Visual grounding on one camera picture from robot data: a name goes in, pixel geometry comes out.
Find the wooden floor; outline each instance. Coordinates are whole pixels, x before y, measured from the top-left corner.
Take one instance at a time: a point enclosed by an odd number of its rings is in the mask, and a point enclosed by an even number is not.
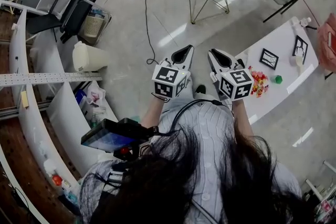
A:
[[[10,17],[11,14],[0,12],[0,17],[5,20],[15,22],[17,18]],[[9,73],[9,45],[0,45],[0,73]],[[39,100],[39,93],[34,89],[36,99]],[[0,91],[0,109],[14,106],[12,91],[10,88],[4,88]],[[65,161],[69,170],[76,179],[80,178],[79,173],[73,167],[63,147],[54,133],[46,112],[41,113],[46,128],[61,158]],[[73,223],[74,215],[58,200],[58,194],[53,186],[45,179],[43,173],[38,167],[29,147],[25,136],[21,130],[18,118],[0,122],[0,145],[3,148],[6,159],[13,171],[16,179],[20,183],[23,191],[34,204],[37,210],[47,219],[49,223]],[[28,223],[27,211],[18,207],[11,195],[12,189],[9,187],[8,179],[0,174],[0,208],[11,220],[12,223]]]

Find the white container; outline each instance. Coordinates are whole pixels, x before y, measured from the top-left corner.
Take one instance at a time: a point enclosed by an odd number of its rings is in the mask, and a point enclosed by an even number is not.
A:
[[[88,46],[81,41],[75,44],[72,51],[73,66],[78,72],[97,71],[109,64],[106,51]]]

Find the gray floor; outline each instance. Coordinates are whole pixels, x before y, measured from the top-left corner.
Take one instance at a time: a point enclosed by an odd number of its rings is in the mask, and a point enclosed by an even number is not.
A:
[[[203,0],[197,0],[197,7]],[[188,44],[196,47],[192,66],[194,85],[206,84],[214,91],[209,77],[206,52],[219,48],[233,55],[248,48],[292,16],[311,17],[307,5],[300,0],[284,15],[277,15],[267,23],[262,20],[278,6],[272,0],[229,0],[230,13],[190,24],[188,0],[147,0],[149,33],[161,60],[166,53]],[[305,0],[319,24],[331,12],[336,12],[335,0]],[[142,116],[151,100],[151,77],[154,65],[147,65],[152,57],[145,25],[144,0],[108,0],[104,5],[113,14],[113,21],[102,37],[99,48],[106,50],[111,64],[102,74],[102,86],[118,118]],[[200,18],[220,13],[208,2]],[[308,34],[316,46],[316,34]],[[331,174],[322,167],[327,159],[336,166],[336,75],[324,81],[318,68],[290,97],[253,124],[256,135],[264,137],[278,159],[288,166],[300,183],[310,178],[328,186]],[[292,145],[310,128],[312,134],[297,147]]]

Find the handheld device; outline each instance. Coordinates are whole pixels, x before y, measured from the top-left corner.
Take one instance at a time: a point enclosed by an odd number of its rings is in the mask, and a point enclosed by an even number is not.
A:
[[[164,134],[159,132],[157,126],[145,128],[128,118],[119,122],[104,119],[81,138],[81,144],[129,161],[139,157],[139,146],[154,135]]]

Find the black photo frame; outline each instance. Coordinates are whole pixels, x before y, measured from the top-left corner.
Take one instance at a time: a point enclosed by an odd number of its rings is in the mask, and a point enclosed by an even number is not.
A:
[[[294,49],[293,49],[293,56],[302,56],[303,57],[303,61],[302,64],[304,65],[305,60],[306,60],[306,56],[307,56],[307,50],[308,50],[308,44],[307,42],[305,42],[302,38],[300,38],[299,36],[296,36],[296,40],[295,40],[295,45],[294,45]]]
[[[274,58],[274,61],[269,61],[268,59],[265,58],[265,56]],[[277,68],[278,60],[279,60],[278,56],[276,56],[275,54],[273,54],[272,52],[270,52],[267,49],[263,49],[263,51],[261,52],[259,62],[261,62],[261,63],[267,65],[268,67],[270,67],[271,69],[275,70]]]

